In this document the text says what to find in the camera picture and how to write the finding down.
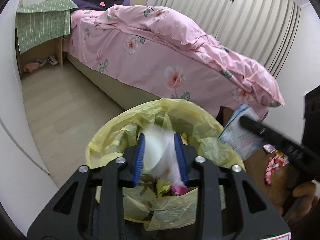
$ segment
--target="trash can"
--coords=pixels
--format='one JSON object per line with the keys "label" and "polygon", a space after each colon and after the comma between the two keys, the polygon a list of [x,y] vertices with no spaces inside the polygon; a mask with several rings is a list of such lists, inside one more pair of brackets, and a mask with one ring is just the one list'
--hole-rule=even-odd
{"label": "trash can", "polygon": [[[139,130],[156,124],[166,130],[186,133],[188,144],[198,155],[214,164],[230,168],[234,164],[244,168],[243,161],[229,145],[217,140],[223,127],[208,112],[184,99],[168,99],[136,106],[105,124],[86,149],[86,162],[91,168],[105,166],[122,156],[127,147],[137,144]],[[157,197],[151,185],[155,181],[142,180],[134,189],[123,189],[126,220],[144,224],[146,231],[181,228],[195,223],[197,189],[182,196]],[[221,208],[225,208],[223,189]],[[99,202],[100,189],[96,199]]]}

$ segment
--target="pink comforter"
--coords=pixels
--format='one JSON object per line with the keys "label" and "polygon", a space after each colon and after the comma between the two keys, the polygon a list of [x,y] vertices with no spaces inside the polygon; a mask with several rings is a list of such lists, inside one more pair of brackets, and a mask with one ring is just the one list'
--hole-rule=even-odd
{"label": "pink comforter", "polygon": [[284,105],[274,77],[257,61],[224,49],[189,17],[167,7],[122,6],[109,8],[95,23],[96,28],[116,28],[165,44],[222,73],[265,106]]}
{"label": "pink comforter", "polygon": [[99,17],[105,17],[106,12],[72,13],[73,31],[64,50],[93,70],[160,98],[190,100],[212,116],[217,115],[220,106],[236,109],[243,103],[252,106],[261,119],[267,114],[267,107],[257,102],[254,93],[230,81],[231,73],[222,75],[201,60],[181,53],[180,48],[172,49],[162,39],[153,41],[155,37],[146,39],[146,35],[125,33],[114,24],[97,26]]}

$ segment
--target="window curtain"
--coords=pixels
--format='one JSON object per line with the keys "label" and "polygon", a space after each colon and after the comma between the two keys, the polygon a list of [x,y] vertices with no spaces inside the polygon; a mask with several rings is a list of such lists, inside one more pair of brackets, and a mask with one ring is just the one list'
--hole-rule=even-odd
{"label": "window curtain", "polygon": [[157,5],[187,15],[220,44],[257,60],[275,77],[300,17],[293,0],[158,0]]}

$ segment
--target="green checkered cloth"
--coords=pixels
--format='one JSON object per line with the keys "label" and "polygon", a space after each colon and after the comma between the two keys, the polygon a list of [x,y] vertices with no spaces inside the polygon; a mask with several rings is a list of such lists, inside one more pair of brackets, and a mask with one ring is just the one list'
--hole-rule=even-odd
{"label": "green checkered cloth", "polygon": [[46,0],[20,6],[16,15],[20,54],[43,42],[70,34],[71,0]]}

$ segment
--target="laminate floor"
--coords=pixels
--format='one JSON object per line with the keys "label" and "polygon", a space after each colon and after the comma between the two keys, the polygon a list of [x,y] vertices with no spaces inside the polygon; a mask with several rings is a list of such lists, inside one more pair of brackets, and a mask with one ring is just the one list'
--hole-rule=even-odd
{"label": "laminate floor", "polygon": [[69,61],[46,65],[22,79],[30,130],[53,181],[61,187],[85,164],[95,133],[124,111]]}

